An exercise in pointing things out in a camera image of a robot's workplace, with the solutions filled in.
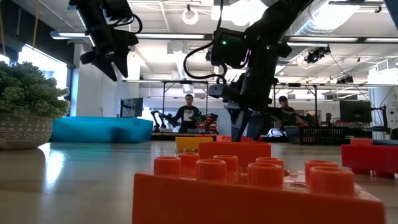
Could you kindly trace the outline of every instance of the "green plant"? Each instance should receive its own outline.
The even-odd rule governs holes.
[[[69,111],[69,101],[58,98],[69,91],[56,86],[56,79],[45,78],[32,63],[8,66],[0,62],[0,112],[14,113],[20,118],[29,114],[61,118]]]

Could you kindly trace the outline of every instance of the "man in black shirt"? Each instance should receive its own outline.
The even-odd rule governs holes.
[[[287,120],[277,121],[276,125],[278,129],[281,129],[285,125],[308,126],[306,122],[296,115],[296,111],[289,107],[289,102],[287,101],[286,96],[279,97],[279,104],[281,105],[280,109],[285,113],[283,117],[287,118]]]
[[[174,117],[175,120],[181,118],[180,133],[187,133],[188,129],[197,128],[195,121],[191,119],[194,114],[199,113],[199,109],[192,105],[193,96],[191,94],[186,95],[185,102],[187,105],[180,107]]]

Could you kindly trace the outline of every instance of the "window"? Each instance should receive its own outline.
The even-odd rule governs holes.
[[[63,62],[37,50],[29,45],[25,45],[19,52],[18,63],[32,62],[44,72],[46,78],[55,78],[57,80],[57,88],[67,87],[68,68]]]
[[[0,55],[0,62],[5,62],[6,64],[10,64],[10,59],[4,55]]]

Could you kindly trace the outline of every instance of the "yellow lego brick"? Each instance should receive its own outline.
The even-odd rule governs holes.
[[[210,141],[213,141],[213,138],[176,137],[175,146],[177,152],[197,152],[199,143]]]

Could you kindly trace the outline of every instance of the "computer monitor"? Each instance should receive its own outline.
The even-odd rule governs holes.
[[[371,102],[340,100],[340,120],[351,123],[372,122]]]
[[[142,116],[142,98],[131,98],[120,101],[120,117],[140,117]]]

